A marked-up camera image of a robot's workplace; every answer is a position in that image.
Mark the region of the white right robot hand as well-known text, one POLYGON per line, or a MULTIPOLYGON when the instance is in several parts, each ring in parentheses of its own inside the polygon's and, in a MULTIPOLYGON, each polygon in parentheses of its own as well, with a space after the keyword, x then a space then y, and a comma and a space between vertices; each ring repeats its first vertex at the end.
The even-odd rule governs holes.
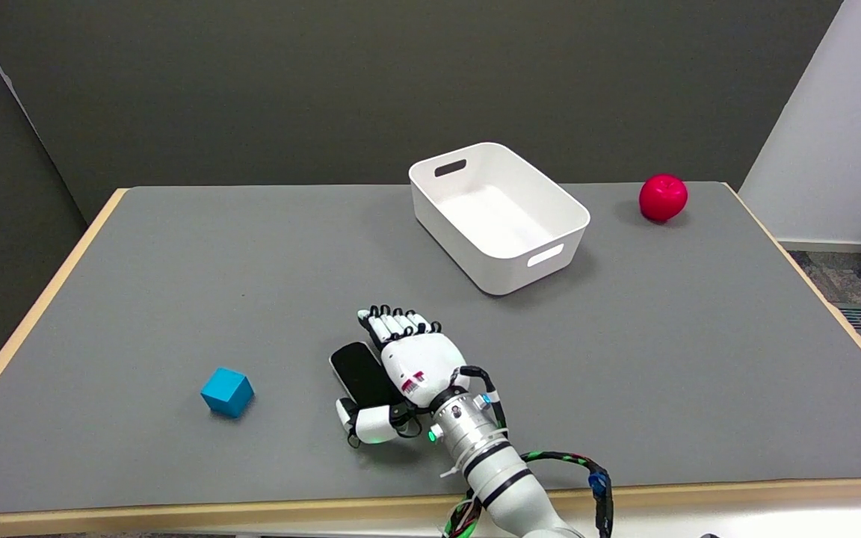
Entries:
POLYGON ((372 343, 352 341, 330 357, 346 395, 336 409, 349 439, 365 444, 409 437, 410 422, 433 412, 469 378, 454 376, 467 364, 440 323, 387 304, 357 313, 372 343))

